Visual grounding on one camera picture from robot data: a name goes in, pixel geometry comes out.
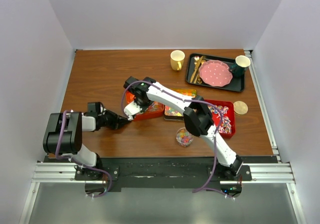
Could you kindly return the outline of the orange tray of candies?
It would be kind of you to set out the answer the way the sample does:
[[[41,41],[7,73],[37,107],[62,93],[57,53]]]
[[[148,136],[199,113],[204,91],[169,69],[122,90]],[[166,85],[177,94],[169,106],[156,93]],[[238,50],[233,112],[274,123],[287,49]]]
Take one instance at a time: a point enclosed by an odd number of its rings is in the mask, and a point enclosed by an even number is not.
[[[142,121],[163,116],[164,105],[159,102],[153,102],[144,113],[139,113],[135,116],[134,121]]]

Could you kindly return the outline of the gold tin of gummies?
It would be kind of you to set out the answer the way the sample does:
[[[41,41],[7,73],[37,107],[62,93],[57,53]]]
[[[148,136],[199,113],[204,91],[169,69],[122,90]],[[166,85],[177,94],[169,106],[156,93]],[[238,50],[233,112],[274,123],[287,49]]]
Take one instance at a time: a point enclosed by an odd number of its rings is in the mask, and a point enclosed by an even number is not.
[[[196,89],[178,89],[178,88],[172,88],[173,91],[178,92],[183,95],[195,97],[197,95]],[[176,111],[175,109],[165,106],[164,108],[164,119],[165,120],[174,120],[174,121],[183,121],[184,117],[181,113]]]

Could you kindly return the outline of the clear plastic jar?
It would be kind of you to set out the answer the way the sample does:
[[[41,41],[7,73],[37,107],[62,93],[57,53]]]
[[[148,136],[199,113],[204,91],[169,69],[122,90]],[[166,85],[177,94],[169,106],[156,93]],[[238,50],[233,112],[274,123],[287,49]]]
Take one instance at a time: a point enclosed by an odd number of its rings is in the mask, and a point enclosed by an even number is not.
[[[193,140],[193,135],[191,135],[186,128],[180,128],[176,133],[176,141],[182,147],[190,146]]]

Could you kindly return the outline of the red tray of lollipops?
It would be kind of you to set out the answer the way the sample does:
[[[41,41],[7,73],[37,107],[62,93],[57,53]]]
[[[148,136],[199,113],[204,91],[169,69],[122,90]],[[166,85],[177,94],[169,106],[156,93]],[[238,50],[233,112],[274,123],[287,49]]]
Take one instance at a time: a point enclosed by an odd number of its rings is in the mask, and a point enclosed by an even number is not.
[[[235,126],[235,113],[234,113],[234,105],[232,102],[228,101],[218,101],[218,100],[205,100],[208,103],[214,105],[208,105],[209,110],[212,114],[212,119],[215,125],[219,125],[221,120],[221,115],[217,108],[222,113],[222,123],[218,127],[218,132],[223,138],[230,139],[235,135],[236,126]]]

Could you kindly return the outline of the gold jar lid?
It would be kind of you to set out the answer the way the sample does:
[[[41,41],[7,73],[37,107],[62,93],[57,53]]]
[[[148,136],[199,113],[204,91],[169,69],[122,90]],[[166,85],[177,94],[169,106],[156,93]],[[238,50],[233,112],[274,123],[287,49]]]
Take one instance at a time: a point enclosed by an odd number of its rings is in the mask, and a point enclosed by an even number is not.
[[[248,112],[248,105],[243,101],[235,101],[233,103],[234,112],[238,115],[244,115]]]

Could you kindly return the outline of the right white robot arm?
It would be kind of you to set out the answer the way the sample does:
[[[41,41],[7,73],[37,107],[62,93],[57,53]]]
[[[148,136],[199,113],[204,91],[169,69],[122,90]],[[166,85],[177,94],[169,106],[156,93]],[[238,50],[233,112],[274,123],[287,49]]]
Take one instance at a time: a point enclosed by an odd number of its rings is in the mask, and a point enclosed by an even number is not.
[[[214,123],[208,108],[212,106],[211,103],[201,96],[180,94],[149,77],[142,81],[129,77],[123,87],[126,92],[134,95],[134,100],[123,107],[128,120],[143,113],[153,102],[169,106],[183,115],[186,130],[193,136],[202,138],[214,151],[221,175],[228,180],[235,180],[240,175],[243,160],[219,134],[219,126]]]

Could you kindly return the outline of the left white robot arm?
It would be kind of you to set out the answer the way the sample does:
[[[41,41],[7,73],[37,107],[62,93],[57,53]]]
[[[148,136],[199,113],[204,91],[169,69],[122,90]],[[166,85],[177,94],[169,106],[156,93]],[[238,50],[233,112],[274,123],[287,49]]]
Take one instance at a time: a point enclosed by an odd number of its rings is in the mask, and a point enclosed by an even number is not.
[[[110,178],[103,171],[99,155],[90,151],[82,139],[83,132],[98,131],[103,127],[118,130],[130,121],[104,107],[101,102],[89,102],[87,111],[52,113],[49,116],[42,146],[47,154],[56,159],[76,163],[76,170],[92,180]]]

